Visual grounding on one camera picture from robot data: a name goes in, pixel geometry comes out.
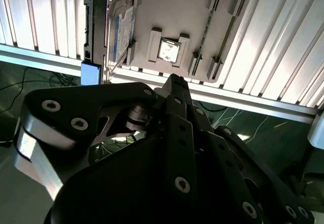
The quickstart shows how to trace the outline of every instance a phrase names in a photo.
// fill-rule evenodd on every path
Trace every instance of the hard drive label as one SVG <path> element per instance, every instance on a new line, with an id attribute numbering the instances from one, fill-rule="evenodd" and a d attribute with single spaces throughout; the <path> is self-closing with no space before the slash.
<path id="1" fill-rule="evenodd" d="M 115 28 L 115 44 L 114 44 L 114 62 L 118 62 L 120 57 L 127 50 L 130 38 L 132 34 L 132 29 L 134 26 L 133 17 L 134 7 L 129 8 L 125 12 L 124 18 L 122 14 L 116 18 L 116 28 Z"/>

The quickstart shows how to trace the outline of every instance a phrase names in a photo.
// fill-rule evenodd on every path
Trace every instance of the hard drive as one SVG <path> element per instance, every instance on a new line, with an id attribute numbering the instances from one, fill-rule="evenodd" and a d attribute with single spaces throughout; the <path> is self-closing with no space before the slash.
<path id="1" fill-rule="evenodd" d="M 110 64 L 120 64 L 127 57 L 128 46 L 133 39 L 134 0 L 84 1 L 86 5 L 84 63 L 101 66 L 99 84 L 102 84 L 106 80 Z"/>

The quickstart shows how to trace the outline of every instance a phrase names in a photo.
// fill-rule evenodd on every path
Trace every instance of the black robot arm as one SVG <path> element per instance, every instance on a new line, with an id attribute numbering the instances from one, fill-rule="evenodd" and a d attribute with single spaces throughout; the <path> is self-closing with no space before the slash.
<path id="1" fill-rule="evenodd" d="M 146 137 L 89 164 L 92 144 L 136 130 Z M 314 223 L 230 128 L 211 127 L 174 74 L 155 91 L 142 83 L 33 91 L 15 141 L 15 166 L 54 200 L 46 223 Z"/>

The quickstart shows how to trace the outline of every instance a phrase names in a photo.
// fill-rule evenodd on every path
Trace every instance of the cable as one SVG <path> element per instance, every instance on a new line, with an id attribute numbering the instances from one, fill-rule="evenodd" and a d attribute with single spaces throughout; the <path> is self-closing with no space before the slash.
<path id="1" fill-rule="evenodd" d="M 212 125 L 212 127 L 214 128 L 216 125 L 217 125 L 217 123 L 220 121 L 220 119 L 224 116 L 224 114 L 226 113 L 226 111 L 228 110 L 229 108 L 227 108 L 223 113 L 222 113 L 222 115 L 218 118 L 218 120 L 216 120 L 216 122 Z"/>
<path id="2" fill-rule="evenodd" d="M 44 71 L 44 70 L 37 69 L 37 68 L 26 67 L 26 68 L 24 69 L 24 72 L 23 72 L 22 82 L 14 83 L 14 84 L 11 84 L 11 85 L 8 85 L 8 86 L 5 86 L 5 87 L 3 87 L 3 88 L 0 88 L 0 91 L 2 91 L 2 90 L 4 90 L 4 89 L 6 89 L 6 88 L 9 88 L 9 87 L 12 87 L 12 86 L 15 86 L 15 85 L 18 85 L 18 84 L 22 84 L 19 93 L 18 93 L 18 94 L 14 97 L 14 99 L 12 100 L 11 105 L 9 106 L 9 108 L 7 108 L 7 109 L 1 111 L 0 114 L 6 112 L 6 111 L 8 111 L 8 110 L 10 110 L 10 109 L 13 107 L 13 105 L 14 105 L 16 99 L 17 99 L 18 96 L 22 93 L 22 91 L 23 91 L 23 89 L 24 89 L 24 84 L 25 84 L 26 82 L 48 82 L 48 83 L 50 84 L 51 87 L 53 87 L 53 86 L 52 86 L 52 83 L 60 84 L 60 85 L 62 85 L 62 86 L 76 85 L 74 82 L 72 82 L 73 80 L 76 80 L 76 78 L 68 79 L 68 78 L 66 78 L 64 75 L 62 76 L 62 75 L 59 75 L 59 74 L 57 74 L 57 73 L 54 73 L 54 74 L 55 74 L 55 76 L 58 78 L 58 80 L 59 80 L 60 82 L 53 81 L 53 80 L 52 80 L 53 76 L 52 76 L 52 77 L 50 78 L 50 80 L 48 80 L 48 81 L 45 81 L 45 80 L 30 80 L 30 81 L 25 81 L 26 71 L 27 71 L 28 69 L 35 69 L 35 70 Z"/>
<path id="3" fill-rule="evenodd" d="M 12 142 L 13 142 L 13 140 L 6 141 L 6 142 L 0 142 L 0 147 L 9 148 L 9 147 L 11 147 Z"/>
<path id="4" fill-rule="evenodd" d="M 45 80 L 30 80 L 30 81 L 24 81 L 24 83 L 28 83 L 28 82 L 51 82 L 51 83 L 56 83 L 56 84 L 61 84 L 60 82 L 57 82 L 57 81 L 45 81 Z M 15 83 L 15 84 L 11 84 L 9 86 L 5 86 L 3 88 L 0 88 L 0 91 L 6 89 L 6 88 L 9 88 L 9 87 L 12 87 L 12 86 L 15 86 L 15 85 L 18 85 L 18 84 L 22 84 L 22 81 L 21 82 L 18 82 L 18 83 Z"/>
<path id="5" fill-rule="evenodd" d="M 15 100 L 18 98 L 18 96 L 19 96 L 19 95 L 21 94 L 21 92 L 23 91 L 23 89 L 24 89 L 24 80 L 25 80 L 25 76 L 26 76 L 26 71 L 27 71 L 29 68 L 30 68 L 30 67 L 27 67 L 27 68 L 25 68 L 25 70 L 24 70 L 24 73 L 23 73 L 23 76 L 22 76 L 22 85 L 21 85 L 21 89 L 20 89 L 19 93 L 14 97 L 13 101 L 11 102 L 10 107 L 7 108 L 7 109 L 5 109 L 5 110 L 3 110 L 3 111 L 1 111 L 0 114 L 6 112 L 6 111 L 8 111 L 8 110 L 10 110 L 10 109 L 12 108 L 12 106 L 14 105 Z"/>
<path id="6" fill-rule="evenodd" d="M 239 115 L 239 111 L 240 110 L 237 110 L 237 112 L 234 114 L 234 116 L 231 118 L 231 120 L 229 121 L 229 122 L 227 122 L 227 124 L 226 124 L 226 126 L 228 126 L 228 124 L 236 117 L 236 116 L 238 116 Z"/>
<path id="7" fill-rule="evenodd" d="M 218 120 L 214 125 L 216 126 L 219 122 L 221 122 L 221 121 L 223 121 L 223 120 L 226 120 L 226 119 L 233 119 L 234 117 L 239 116 L 239 115 L 242 114 L 243 112 L 244 112 L 244 111 L 242 110 L 242 112 L 239 112 L 239 113 L 236 114 L 236 115 L 233 115 L 233 116 L 228 117 L 228 118 L 225 118 L 225 119 Z"/>
<path id="8" fill-rule="evenodd" d="M 228 107 L 224 107 L 221 109 L 209 109 L 205 105 L 203 105 L 201 101 L 198 101 L 198 103 L 202 106 L 203 109 L 205 109 L 206 111 L 211 112 L 211 113 L 221 112 L 221 111 L 228 109 Z"/>
<path id="9" fill-rule="evenodd" d="M 249 139 L 247 142 L 245 142 L 245 144 L 249 143 L 250 141 L 252 141 L 254 139 L 254 137 L 257 135 L 259 128 L 263 125 L 263 123 L 269 118 L 269 115 L 261 122 L 261 124 L 259 124 L 257 130 L 255 131 L 253 137 L 251 139 Z"/>
<path id="10" fill-rule="evenodd" d="M 10 140 L 10 141 L 4 141 L 4 142 L 0 142 L 0 144 L 5 144 L 5 143 L 8 143 L 8 142 L 13 142 L 14 140 Z"/>

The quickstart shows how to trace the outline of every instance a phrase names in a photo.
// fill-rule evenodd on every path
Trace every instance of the floor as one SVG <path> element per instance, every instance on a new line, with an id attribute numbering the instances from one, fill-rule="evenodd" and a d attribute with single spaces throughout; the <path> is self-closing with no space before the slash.
<path id="1" fill-rule="evenodd" d="M 7 109 L 13 98 L 21 90 L 18 84 L 7 89 L 1 88 L 21 82 L 25 67 L 0 62 L 0 112 Z M 22 93 L 17 97 L 12 108 L 0 113 L 0 141 L 10 140 L 13 137 L 16 120 L 24 96 L 35 89 L 50 87 L 48 80 L 52 72 L 35 69 L 26 70 Z M 203 103 L 208 109 L 220 109 L 222 106 Z M 294 162 L 299 162 L 305 149 L 309 146 L 307 133 L 310 125 L 280 119 L 257 113 L 238 111 L 229 108 L 226 111 L 211 113 L 205 110 L 210 122 L 213 124 L 227 124 L 236 134 L 245 137 L 248 146 L 262 158 L 277 174 L 281 174 Z M 114 152 L 119 147 L 109 148 Z M 0 182 L 0 216 L 2 223 L 42 223 L 51 200 L 45 189 L 12 167 L 8 160 L 9 151 L 0 148 L 0 177 L 6 181 Z M 312 171 L 324 172 L 322 157 L 319 152 L 309 168 Z"/>

